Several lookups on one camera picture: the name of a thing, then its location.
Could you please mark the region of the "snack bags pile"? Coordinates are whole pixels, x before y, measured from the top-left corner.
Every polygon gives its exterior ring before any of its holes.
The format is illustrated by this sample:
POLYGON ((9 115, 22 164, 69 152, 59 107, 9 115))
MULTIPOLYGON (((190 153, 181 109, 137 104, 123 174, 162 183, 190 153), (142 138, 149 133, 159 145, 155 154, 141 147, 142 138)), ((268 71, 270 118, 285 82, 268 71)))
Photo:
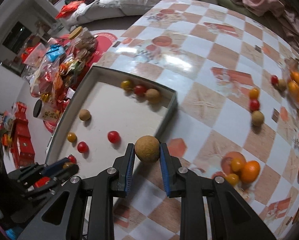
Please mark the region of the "snack bags pile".
POLYGON ((30 94, 60 111, 67 91, 78 87, 96 53, 96 49, 76 49, 68 37, 52 37, 47 44, 39 42, 21 56, 26 66, 22 78, 30 84, 30 94))

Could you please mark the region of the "red gift box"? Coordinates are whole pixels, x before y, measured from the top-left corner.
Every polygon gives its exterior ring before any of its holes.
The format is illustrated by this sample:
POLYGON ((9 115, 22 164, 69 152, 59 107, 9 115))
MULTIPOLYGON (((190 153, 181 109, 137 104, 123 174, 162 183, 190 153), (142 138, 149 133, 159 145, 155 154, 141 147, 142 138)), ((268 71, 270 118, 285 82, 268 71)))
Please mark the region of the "red gift box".
POLYGON ((26 117, 27 106, 22 102, 16 102, 12 111, 11 153, 15 167, 20 168, 34 163, 35 151, 26 117))

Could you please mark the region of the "clear glass fruit bowl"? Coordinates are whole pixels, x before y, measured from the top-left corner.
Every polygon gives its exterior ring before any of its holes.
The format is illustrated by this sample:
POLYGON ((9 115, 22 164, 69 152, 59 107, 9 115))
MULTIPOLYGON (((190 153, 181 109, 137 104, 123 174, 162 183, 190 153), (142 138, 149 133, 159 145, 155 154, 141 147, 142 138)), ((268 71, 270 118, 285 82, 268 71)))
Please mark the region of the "clear glass fruit bowl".
POLYGON ((283 79, 287 83, 287 91, 290 100, 299 109, 299 59, 284 59, 283 79))

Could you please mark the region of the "small longan tray left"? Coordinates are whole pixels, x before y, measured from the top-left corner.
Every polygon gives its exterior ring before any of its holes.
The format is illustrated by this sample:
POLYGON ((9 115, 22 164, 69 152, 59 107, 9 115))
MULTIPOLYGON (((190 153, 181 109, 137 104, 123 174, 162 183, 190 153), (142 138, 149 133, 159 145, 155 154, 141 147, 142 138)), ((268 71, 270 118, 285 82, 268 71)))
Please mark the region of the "small longan tray left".
POLYGON ((88 121, 91 119, 91 114, 87 109, 81 109, 79 111, 79 119, 82 121, 88 121))

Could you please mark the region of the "yellow tomato below orange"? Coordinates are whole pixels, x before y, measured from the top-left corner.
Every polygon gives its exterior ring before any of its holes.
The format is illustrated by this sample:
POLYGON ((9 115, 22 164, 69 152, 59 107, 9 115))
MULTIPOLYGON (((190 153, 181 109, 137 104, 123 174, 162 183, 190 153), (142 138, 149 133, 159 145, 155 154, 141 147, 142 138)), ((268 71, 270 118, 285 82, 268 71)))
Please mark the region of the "yellow tomato below orange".
POLYGON ((230 174, 228 174, 227 176, 226 176, 226 181, 230 184, 230 185, 232 185, 233 187, 235 186, 235 185, 237 185, 238 184, 238 182, 239 182, 239 176, 237 175, 237 174, 235 174, 235 173, 230 173, 230 174))

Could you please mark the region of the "red cherry tomato cluster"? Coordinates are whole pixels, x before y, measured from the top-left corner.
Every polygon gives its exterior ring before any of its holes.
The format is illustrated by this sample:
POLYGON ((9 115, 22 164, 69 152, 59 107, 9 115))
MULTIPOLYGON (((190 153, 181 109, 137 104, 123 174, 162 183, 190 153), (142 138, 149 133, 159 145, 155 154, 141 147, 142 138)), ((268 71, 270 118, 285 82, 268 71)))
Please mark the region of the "red cherry tomato cluster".
POLYGON ((147 87, 144 86, 144 85, 136 85, 133 88, 134 94, 137 95, 137 96, 140 96, 140 97, 145 96, 146 91, 147 91, 147 87))
POLYGON ((77 145, 77 151, 79 153, 82 153, 82 154, 88 153, 89 152, 89 146, 87 145, 86 142, 81 141, 77 145))
POLYGON ((260 102, 257 99, 251 99, 249 109, 251 112, 258 111, 260 109, 260 102))

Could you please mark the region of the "glass jar wooden lid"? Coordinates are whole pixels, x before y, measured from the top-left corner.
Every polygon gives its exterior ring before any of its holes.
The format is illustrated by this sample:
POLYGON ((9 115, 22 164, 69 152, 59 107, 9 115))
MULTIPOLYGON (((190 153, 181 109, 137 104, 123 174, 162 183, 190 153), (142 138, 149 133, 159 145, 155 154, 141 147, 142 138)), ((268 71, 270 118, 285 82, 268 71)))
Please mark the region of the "glass jar wooden lid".
POLYGON ((78 50, 86 49, 89 51, 94 51, 96 49, 97 40, 86 27, 77 27, 70 33, 68 39, 78 50))

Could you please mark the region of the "orange near table edge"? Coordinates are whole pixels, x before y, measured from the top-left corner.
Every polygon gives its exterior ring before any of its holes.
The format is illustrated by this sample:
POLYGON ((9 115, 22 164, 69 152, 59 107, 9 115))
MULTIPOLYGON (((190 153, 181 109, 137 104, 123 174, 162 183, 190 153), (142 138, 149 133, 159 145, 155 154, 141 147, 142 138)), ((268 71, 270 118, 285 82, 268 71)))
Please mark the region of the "orange near table edge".
POLYGON ((253 183, 257 179, 258 175, 260 174, 260 170, 261 167, 257 161, 252 160, 246 162, 244 167, 241 169, 241 176, 240 176, 241 182, 244 184, 253 183))

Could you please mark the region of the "oranges inside bowl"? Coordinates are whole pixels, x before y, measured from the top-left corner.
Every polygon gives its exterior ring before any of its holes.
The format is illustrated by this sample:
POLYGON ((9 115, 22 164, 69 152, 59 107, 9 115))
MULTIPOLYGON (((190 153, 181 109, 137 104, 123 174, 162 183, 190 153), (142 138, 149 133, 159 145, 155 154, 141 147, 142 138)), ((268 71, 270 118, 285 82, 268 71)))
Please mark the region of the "oranges inside bowl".
POLYGON ((291 70, 287 83, 288 93, 295 104, 299 105, 299 72, 291 70))

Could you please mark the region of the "yellow tomato tray bottom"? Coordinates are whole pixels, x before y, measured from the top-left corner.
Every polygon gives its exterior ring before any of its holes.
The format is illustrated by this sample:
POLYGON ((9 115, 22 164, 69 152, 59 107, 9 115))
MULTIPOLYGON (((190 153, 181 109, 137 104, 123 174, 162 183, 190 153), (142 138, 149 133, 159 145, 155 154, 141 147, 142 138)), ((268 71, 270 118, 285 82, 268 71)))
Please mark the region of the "yellow tomato tray bottom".
POLYGON ((77 135, 73 132, 69 132, 68 135, 67 135, 67 140, 70 142, 70 143, 74 143, 77 141, 77 135))

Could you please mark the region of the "shallow cardboard box tray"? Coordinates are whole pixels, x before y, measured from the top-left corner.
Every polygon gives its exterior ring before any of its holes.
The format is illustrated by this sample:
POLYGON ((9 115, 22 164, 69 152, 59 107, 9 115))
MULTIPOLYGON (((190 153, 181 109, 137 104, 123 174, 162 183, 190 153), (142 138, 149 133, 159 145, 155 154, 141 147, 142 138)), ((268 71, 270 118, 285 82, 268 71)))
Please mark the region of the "shallow cardboard box tray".
POLYGON ((79 166, 79 176, 92 177, 111 167, 117 157, 124 155, 127 145, 144 135, 161 136, 178 106, 176 91, 159 83, 119 70, 93 65, 74 93, 68 107, 58 122, 47 148, 45 163, 74 155, 79 166), (136 85, 157 89, 162 99, 151 104, 146 99, 121 88, 123 80, 136 85), (87 109, 91 119, 79 119, 79 111, 87 109), (112 144, 108 132, 118 131, 121 141, 112 144), (67 140, 69 132, 77 141, 67 140), (89 152, 77 151, 79 142, 89 146, 89 152))

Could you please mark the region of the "brown longan in tray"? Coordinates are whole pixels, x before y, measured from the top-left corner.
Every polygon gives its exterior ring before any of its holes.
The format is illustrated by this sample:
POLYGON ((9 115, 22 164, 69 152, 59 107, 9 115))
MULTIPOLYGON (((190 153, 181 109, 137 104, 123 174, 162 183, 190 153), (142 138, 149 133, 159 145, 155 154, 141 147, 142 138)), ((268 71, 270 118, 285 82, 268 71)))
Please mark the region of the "brown longan in tray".
POLYGON ((161 101, 161 93, 157 89, 154 89, 154 88, 148 89, 145 92, 145 97, 146 97, 147 101, 152 104, 156 104, 161 101))

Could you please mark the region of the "yellow tomato beside orange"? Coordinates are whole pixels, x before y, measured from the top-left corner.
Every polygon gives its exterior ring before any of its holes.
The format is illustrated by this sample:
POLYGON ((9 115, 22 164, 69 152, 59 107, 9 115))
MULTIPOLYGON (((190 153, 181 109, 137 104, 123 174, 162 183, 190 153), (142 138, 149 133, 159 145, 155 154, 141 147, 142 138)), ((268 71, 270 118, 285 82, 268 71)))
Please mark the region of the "yellow tomato beside orange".
POLYGON ((246 161, 241 158, 233 158, 231 161, 231 169, 234 173, 239 172, 245 165, 246 161))

